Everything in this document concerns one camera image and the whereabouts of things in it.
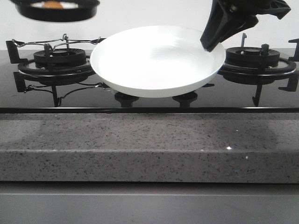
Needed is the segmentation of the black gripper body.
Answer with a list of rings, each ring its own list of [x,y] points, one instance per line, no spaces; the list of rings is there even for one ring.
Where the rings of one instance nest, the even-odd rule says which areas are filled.
[[[221,0],[232,13],[243,15],[270,14],[282,19],[290,11],[284,0]]]

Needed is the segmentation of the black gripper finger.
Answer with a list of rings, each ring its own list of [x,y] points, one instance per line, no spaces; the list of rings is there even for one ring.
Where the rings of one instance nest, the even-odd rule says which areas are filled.
[[[213,18],[211,51],[233,35],[254,27],[258,23],[255,15],[223,14]]]
[[[213,0],[205,30],[200,38],[205,50],[213,50],[233,34],[235,15],[230,0]]]

